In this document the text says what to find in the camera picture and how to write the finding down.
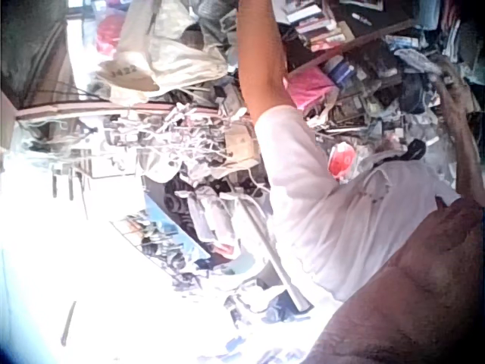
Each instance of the white cloth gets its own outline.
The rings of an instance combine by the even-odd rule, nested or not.
[[[366,284],[437,209],[459,198],[420,161],[387,162],[340,186],[300,111],[266,111],[256,135],[271,185],[277,251],[315,306],[341,303]]]

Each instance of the sleeve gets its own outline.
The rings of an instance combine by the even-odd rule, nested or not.
[[[315,214],[338,186],[327,168],[327,156],[296,108],[281,105],[266,111],[256,123],[264,166],[271,185],[276,228],[288,239],[300,239],[320,224]]]

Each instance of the book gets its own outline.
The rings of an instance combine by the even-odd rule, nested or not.
[[[340,27],[336,27],[334,30],[328,30],[327,28],[320,28],[316,30],[311,30],[307,33],[302,33],[301,35],[309,42],[317,42],[319,40],[324,40],[328,36],[335,36],[340,34],[342,30]]]
[[[317,14],[322,14],[321,8],[320,6],[313,4],[304,8],[300,8],[293,13],[289,13],[286,15],[286,17],[291,24],[295,24],[303,19],[313,17]]]
[[[334,30],[336,28],[336,21],[325,17],[325,15],[318,15],[302,21],[295,27],[296,31],[300,34],[317,30],[321,28],[327,28],[328,30]]]
[[[331,49],[346,42],[346,37],[343,34],[336,34],[335,36],[331,36],[325,40],[321,40],[319,42],[315,42],[311,44],[311,51],[318,52],[324,51],[326,49]]]
[[[317,0],[286,0],[284,9],[289,14],[313,4],[317,4]]]

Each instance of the pink bag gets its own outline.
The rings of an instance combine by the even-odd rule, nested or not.
[[[285,85],[296,107],[303,112],[321,102],[327,94],[336,89],[332,80],[318,67],[311,67],[291,80],[285,80]]]

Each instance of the red bag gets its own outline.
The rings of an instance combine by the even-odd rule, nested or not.
[[[120,41],[124,19],[124,14],[116,13],[108,15],[99,23],[96,36],[96,49],[99,53],[113,57]]]

